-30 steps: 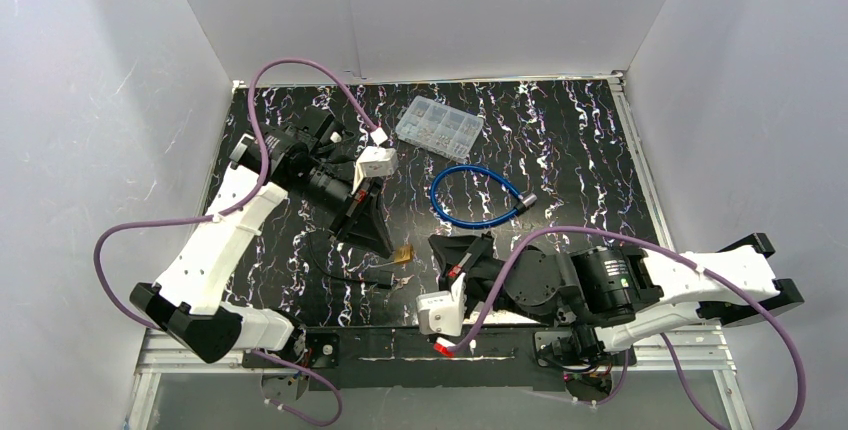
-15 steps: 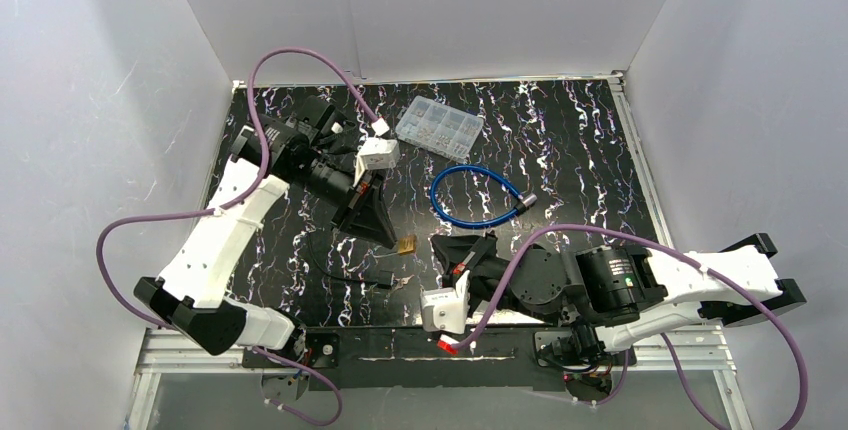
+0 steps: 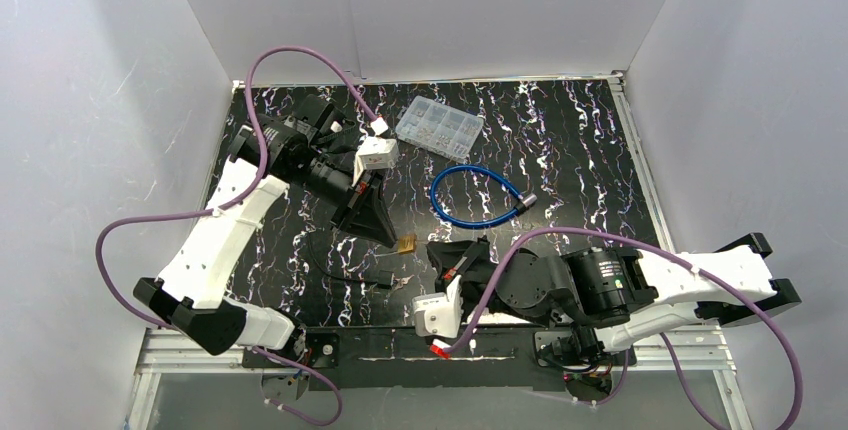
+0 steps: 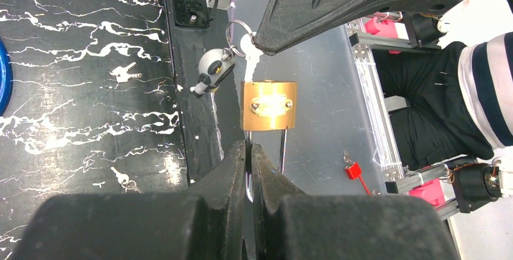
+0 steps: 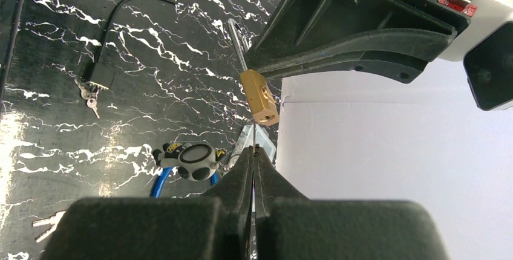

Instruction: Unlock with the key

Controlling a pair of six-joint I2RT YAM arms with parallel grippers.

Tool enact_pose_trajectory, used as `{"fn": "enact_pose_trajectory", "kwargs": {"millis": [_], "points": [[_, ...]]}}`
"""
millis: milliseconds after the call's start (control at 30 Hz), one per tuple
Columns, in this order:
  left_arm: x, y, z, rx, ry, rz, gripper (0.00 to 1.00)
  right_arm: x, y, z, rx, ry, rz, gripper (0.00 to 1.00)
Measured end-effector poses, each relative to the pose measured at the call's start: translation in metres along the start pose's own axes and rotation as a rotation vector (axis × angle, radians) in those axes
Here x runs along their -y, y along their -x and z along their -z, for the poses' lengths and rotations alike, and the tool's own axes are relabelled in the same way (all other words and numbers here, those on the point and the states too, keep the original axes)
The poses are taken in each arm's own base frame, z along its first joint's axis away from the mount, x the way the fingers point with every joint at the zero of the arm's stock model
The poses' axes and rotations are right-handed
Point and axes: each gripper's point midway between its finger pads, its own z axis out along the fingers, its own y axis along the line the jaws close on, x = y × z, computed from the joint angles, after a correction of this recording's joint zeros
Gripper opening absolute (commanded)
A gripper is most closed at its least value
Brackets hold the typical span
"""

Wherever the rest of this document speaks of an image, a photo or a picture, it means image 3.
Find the small brass padlock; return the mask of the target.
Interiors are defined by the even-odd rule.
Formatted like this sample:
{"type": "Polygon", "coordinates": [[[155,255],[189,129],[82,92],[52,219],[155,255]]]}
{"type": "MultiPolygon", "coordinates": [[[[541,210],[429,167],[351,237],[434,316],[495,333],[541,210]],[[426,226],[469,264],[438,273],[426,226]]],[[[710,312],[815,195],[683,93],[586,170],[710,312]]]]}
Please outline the small brass padlock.
{"type": "Polygon", "coordinates": [[[418,238],[415,234],[403,235],[398,239],[396,248],[385,253],[385,256],[414,253],[417,249],[417,245],[418,238]]]}

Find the small silver lock key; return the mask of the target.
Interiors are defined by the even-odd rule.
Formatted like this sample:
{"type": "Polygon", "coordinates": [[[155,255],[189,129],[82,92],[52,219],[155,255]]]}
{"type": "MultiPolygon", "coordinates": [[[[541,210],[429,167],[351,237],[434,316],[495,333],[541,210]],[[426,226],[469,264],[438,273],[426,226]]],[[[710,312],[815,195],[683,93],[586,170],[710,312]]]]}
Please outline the small silver lock key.
{"type": "Polygon", "coordinates": [[[393,289],[402,288],[403,286],[407,285],[412,279],[413,279],[413,276],[395,278],[393,280],[392,288],[393,289]]]}

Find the black cable padlock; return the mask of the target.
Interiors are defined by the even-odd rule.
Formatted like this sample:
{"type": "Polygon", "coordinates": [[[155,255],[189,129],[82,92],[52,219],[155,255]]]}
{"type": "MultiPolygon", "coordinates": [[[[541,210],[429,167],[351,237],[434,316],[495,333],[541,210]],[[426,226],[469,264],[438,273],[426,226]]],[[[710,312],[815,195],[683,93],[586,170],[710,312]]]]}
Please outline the black cable padlock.
{"type": "Polygon", "coordinates": [[[310,232],[304,237],[304,250],[309,263],[324,276],[335,281],[374,286],[378,289],[391,289],[397,283],[395,274],[387,270],[356,273],[354,271],[344,270],[341,267],[332,269],[330,267],[329,256],[322,258],[318,256],[314,245],[315,235],[315,232],[310,232]]]}

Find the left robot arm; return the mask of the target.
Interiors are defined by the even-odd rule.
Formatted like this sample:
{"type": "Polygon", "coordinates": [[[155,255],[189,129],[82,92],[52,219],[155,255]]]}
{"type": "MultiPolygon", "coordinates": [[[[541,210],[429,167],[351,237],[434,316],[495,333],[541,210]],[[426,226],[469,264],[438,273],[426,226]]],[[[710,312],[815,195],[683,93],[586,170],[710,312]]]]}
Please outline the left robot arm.
{"type": "Polygon", "coordinates": [[[277,309],[226,297],[227,282],[271,206],[292,186],[330,204],[333,229],[386,247],[398,241],[383,200],[384,172],[399,157],[396,140],[367,136],[352,168],[330,147],[345,131],[343,114],[309,95],[286,117],[261,115],[241,127],[228,149],[208,215],[156,276],[140,279],[136,300],[211,355],[261,346],[291,360],[307,354],[306,327],[277,309]]]}

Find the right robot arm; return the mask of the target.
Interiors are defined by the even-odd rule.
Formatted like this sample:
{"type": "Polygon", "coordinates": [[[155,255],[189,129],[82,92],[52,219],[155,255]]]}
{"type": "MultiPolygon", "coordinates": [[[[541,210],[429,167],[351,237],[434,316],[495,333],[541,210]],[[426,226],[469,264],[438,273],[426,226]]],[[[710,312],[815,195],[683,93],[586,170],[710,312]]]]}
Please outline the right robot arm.
{"type": "Polygon", "coordinates": [[[760,233],[713,253],[682,253],[685,266],[632,245],[548,256],[520,248],[504,266],[490,260],[484,237],[426,249],[438,276],[435,293],[412,301],[418,336],[454,339],[482,305],[541,326],[569,326],[563,350],[579,360],[700,321],[757,321],[739,294],[770,316],[801,302],[790,280],[772,276],[760,233]]]}

